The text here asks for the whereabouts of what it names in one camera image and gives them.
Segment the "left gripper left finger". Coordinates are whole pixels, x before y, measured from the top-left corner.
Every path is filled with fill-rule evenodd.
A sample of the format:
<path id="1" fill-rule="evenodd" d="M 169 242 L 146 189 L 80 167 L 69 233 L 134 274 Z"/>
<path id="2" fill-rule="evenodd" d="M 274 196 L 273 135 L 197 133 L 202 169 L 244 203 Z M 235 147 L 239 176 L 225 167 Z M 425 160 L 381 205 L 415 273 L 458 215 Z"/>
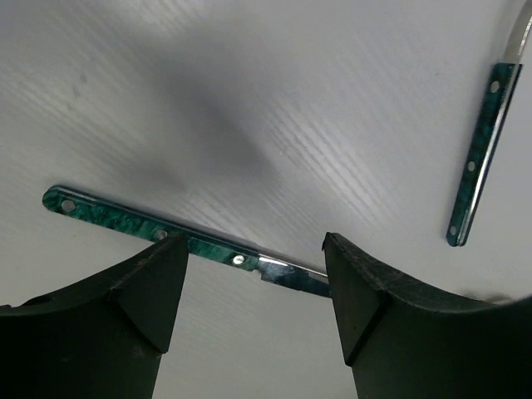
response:
<path id="1" fill-rule="evenodd" d="M 2 397 L 152 397 L 188 257 L 177 234 L 65 288 L 2 306 Z"/>

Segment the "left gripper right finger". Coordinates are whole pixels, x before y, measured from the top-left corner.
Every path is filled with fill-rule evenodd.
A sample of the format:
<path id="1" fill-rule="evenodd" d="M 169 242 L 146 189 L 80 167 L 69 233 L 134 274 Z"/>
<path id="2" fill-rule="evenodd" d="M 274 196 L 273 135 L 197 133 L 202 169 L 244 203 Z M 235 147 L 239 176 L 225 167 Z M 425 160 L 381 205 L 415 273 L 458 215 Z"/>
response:
<path id="1" fill-rule="evenodd" d="M 530 397 L 529 298 L 493 304 L 449 293 L 336 233 L 323 252 L 359 397 Z"/>

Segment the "green handled knife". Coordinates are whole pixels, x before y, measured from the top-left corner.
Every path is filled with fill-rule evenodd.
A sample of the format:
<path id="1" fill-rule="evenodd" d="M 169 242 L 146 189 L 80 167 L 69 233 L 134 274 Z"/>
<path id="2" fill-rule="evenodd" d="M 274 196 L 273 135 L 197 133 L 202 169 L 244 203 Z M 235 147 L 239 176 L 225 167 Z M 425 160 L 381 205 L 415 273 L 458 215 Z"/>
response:
<path id="1" fill-rule="evenodd" d="M 183 234 L 189 252 L 202 259 L 257 272 L 263 281 L 280 287 L 331 297 L 327 275 L 312 265 L 214 229 L 167 219 L 61 185 L 47 189 L 42 204 L 53 213 L 150 242 Z"/>

